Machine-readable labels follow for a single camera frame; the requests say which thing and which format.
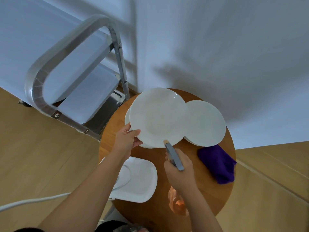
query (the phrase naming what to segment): metal bracket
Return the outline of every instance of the metal bracket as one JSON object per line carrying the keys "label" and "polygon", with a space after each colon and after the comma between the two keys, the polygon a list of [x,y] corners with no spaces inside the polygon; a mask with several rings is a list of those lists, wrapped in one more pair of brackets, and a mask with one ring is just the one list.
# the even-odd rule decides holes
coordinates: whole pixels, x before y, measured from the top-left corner
{"label": "metal bracket", "polygon": [[61,115],[62,115],[62,113],[60,111],[56,110],[55,113],[52,114],[51,117],[57,120]]}

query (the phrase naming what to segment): person's right hand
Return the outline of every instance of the person's right hand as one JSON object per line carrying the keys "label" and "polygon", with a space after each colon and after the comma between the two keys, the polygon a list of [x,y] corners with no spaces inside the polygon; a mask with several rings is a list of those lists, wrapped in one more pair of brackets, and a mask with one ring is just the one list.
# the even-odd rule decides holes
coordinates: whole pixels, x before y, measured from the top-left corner
{"label": "person's right hand", "polygon": [[186,156],[180,149],[175,149],[180,161],[184,167],[183,171],[179,171],[169,160],[166,153],[164,168],[166,175],[168,176],[168,181],[172,187],[178,191],[183,192],[186,189],[191,189],[196,187],[194,170],[192,161]]}

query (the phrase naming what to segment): person's left hand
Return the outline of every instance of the person's left hand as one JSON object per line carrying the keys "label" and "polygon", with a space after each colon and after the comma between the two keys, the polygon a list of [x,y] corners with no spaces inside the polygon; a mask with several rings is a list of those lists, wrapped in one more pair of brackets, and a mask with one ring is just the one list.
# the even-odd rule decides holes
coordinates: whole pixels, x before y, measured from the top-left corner
{"label": "person's left hand", "polygon": [[113,147],[113,152],[120,155],[123,161],[127,160],[131,155],[131,150],[140,144],[143,144],[136,136],[141,132],[140,129],[129,131],[130,123],[125,125],[116,133],[116,139]]}

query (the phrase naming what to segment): white wall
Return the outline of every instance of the white wall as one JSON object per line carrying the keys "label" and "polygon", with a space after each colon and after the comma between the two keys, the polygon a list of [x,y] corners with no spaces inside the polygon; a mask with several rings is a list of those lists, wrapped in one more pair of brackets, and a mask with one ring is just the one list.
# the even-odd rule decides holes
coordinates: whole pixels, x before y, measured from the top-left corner
{"label": "white wall", "polygon": [[309,140],[308,0],[46,1],[114,18],[128,81],[212,103],[236,149]]}

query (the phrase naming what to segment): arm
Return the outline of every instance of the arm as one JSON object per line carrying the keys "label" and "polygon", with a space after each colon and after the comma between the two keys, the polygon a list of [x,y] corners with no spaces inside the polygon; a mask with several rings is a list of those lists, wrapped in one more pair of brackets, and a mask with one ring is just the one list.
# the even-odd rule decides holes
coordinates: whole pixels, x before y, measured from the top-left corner
{"label": "arm", "polygon": [[140,130],[129,131],[130,123],[116,134],[113,150],[94,171],[39,225],[45,232],[93,232],[102,215],[120,169],[140,145]]}
{"label": "arm", "polygon": [[164,168],[169,183],[180,193],[189,211],[192,231],[223,232],[196,185],[192,161],[181,150],[175,150],[184,166],[184,170],[179,171],[170,161],[164,163]]}

